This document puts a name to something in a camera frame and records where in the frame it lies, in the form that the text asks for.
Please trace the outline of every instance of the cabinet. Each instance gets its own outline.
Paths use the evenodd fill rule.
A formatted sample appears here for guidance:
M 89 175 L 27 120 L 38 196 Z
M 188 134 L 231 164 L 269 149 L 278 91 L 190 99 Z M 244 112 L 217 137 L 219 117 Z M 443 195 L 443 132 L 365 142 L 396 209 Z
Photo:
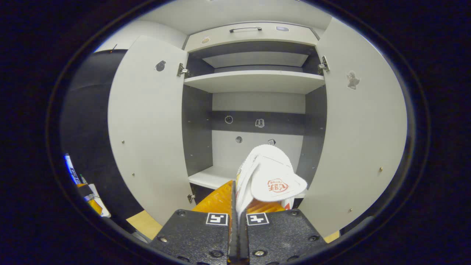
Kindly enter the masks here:
M 290 25 L 283 31 L 277 26 L 283 27 L 242 23 L 210 29 L 189 36 L 184 50 L 141 36 L 124 56 L 109 98 L 110 142 L 131 193 L 159 223 L 178 208 L 195 206 L 187 199 L 189 182 L 217 187 L 234 179 L 250 145 L 267 140 L 275 140 L 296 164 L 296 173 L 311 184 L 300 208 L 323 236 L 357 218 L 390 183 L 404 150 L 407 120 L 402 90 L 389 64 L 338 20 L 332 19 L 319 41 L 308 28 Z M 229 31 L 239 27 L 249 28 Z M 322 56 L 330 71 L 319 75 Z M 257 60 L 244 63 L 244 57 Z M 180 64 L 191 76 L 177 76 Z M 192 107 L 182 106 L 186 90 L 196 92 L 188 98 Z M 257 109 L 257 102 L 250 103 L 249 113 L 214 109 L 250 105 L 244 97 L 231 104 L 214 102 L 221 100 L 216 94 L 224 93 L 266 93 L 267 99 L 285 97 L 287 104 L 296 104 L 301 96 L 306 106 L 303 113 L 281 114 L 276 106 Z M 215 123 L 220 112 L 234 116 L 238 131 Z M 302 133 L 277 133 L 297 115 Z M 283 118 L 250 134 L 255 124 L 244 117 L 263 116 Z

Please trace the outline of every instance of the circular sticker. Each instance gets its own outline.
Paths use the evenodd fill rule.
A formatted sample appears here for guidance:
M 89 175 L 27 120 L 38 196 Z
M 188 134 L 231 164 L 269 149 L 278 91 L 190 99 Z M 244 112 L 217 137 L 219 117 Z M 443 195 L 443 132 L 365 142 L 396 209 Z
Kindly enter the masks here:
M 202 41 L 201 44 L 206 44 L 210 41 L 211 39 L 209 37 L 205 37 Z

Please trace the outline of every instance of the dark gray cabinet panel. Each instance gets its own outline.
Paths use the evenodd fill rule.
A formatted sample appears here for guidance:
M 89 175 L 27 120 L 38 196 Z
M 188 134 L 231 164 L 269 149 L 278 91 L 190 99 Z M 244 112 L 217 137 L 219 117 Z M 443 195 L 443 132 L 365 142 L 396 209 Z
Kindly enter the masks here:
M 296 174 L 308 183 L 314 178 L 324 145 L 327 122 L 325 85 L 306 95 L 306 127 Z
M 225 118 L 231 116 L 231 124 Z M 255 122 L 263 119 L 265 126 L 256 127 Z M 212 129 L 219 131 L 247 132 L 247 133 L 278 133 L 303 135 L 304 114 L 261 112 L 261 111 L 213 111 Z
M 212 94 L 183 86 L 182 136 L 188 176 L 212 166 Z

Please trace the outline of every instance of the white shelf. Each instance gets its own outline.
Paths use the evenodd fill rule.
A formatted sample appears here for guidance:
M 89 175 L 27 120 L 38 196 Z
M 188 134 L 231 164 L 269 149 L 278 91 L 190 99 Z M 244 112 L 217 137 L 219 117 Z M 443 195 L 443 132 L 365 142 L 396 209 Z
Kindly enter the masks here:
M 200 75 L 185 79 L 189 85 L 209 93 L 282 92 L 307 94 L 325 84 L 324 77 L 307 73 L 247 70 Z
M 203 171 L 188 177 L 190 183 L 203 186 L 205 188 L 217 189 L 230 180 L 236 180 L 237 169 L 227 169 L 218 166 L 211 166 Z M 304 198 L 306 191 L 298 194 L 295 198 Z

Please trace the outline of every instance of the metal bracket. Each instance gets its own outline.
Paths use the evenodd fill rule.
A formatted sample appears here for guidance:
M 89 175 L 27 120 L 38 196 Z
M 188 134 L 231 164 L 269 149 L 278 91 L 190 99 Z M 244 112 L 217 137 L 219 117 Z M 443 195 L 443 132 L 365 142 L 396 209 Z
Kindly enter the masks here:
M 180 63 L 180 64 L 178 65 L 177 76 L 181 76 L 182 74 L 185 75 L 185 78 L 186 78 L 186 77 L 189 77 L 189 75 L 190 75 L 190 70 L 185 69 L 185 68 L 183 67 L 183 64 Z
M 191 204 L 193 202 L 193 199 L 195 198 L 195 195 L 188 194 L 187 198 L 188 198 L 188 201 Z
M 322 64 L 317 66 L 317 72 L 319 73 L 319 75 L 321 75 L 323 73 L 322 69 L 325 70 L 326 72 L 329 72 L 329 70 L 330 70 L 329 65 L 327 64 L 327 59 L 325 58 L 325 56 L 322 56 Z

